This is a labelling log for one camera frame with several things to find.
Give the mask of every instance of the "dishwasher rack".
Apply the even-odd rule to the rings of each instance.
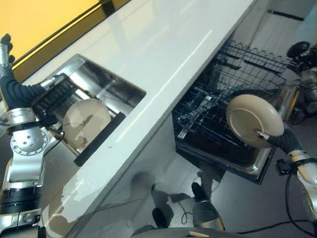
[[[234,41],[225,43],[172,111],[178,148],[199,148],[204,154],[250,166],[247,158],[256,152],[230,130],[226,108],[241,94],[274,101],[285,85],[280,75],[289,62]]]

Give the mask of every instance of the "white countertop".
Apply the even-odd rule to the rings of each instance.
[[[129,166],[254,0],[132,0],[32,75],[39,82],[81,54],[147,92],[62,188],[72,223]],[[50,218],[42,220],[49,229]]]

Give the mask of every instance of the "plate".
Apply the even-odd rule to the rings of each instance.
[[[244,94],[233,98],[227,107],[226,120],[240,140],[256,148],[271,145],[259,138],[255,129],[273,136],[284,133],[283,120],[276,109],[254,95]]]
[[[99,100],[77,102],[63,119],[65,140],[74,149],[84,150],[110,121],[108,108]]]

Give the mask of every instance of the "dirty plate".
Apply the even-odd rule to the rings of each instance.
[[[256,148],[271,145],[259,138],[255,130],[274,136],[284,133],[283,120],[276,109],[254,95],[244,94],[232,99],[227,107],[226,119],[240,140]]]
[[[74,149],[84,150],[110,121],[108,108],[99,100],[77,102],[63,120],[65,140]]]

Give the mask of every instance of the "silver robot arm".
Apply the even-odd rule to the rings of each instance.
[[[31,102],[58,81],[52,77],[41,84],[23,86],[16,82],[11,69],[14,58],[7,34],[0,43],[0,89],[12,135],[13,158],[6,166],[0,195],[0,237],[45,237],[40,228],[40,198],[43,185],[43,157],[48,135],[43,132],[31,109]]]
[[[317,163],[301,147],[291,129],[286,129],[281,136],[269,136],[257,131],[259,137],[272,145],[281,148],[297,167],[297,178],[306,190],[306,198],[310,205],[311,219],[317,220]]]

